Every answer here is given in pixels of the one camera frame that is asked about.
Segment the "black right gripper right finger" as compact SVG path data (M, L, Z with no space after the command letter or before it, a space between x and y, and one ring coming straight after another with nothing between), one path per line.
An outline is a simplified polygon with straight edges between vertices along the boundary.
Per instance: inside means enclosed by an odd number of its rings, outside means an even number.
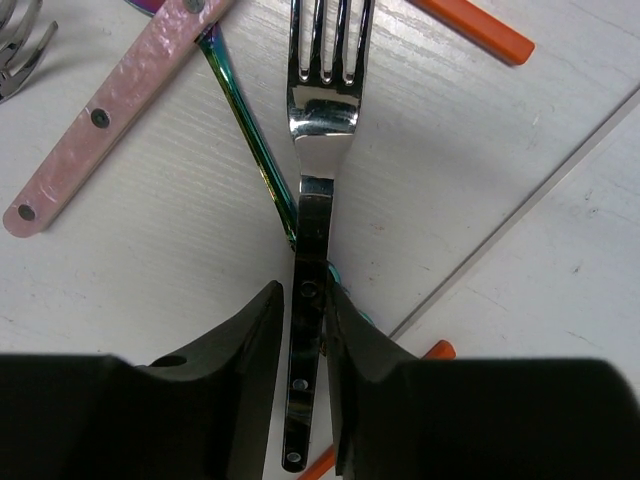
M330 288L336 473L346 479L635 479L639 404L597 359L422 360Z

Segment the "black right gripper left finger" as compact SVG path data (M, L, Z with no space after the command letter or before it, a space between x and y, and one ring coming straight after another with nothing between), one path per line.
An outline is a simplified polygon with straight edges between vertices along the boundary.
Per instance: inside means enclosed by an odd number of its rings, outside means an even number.
M2 477L261 478L283 315L274 281L146 366L113 355L3 355Z

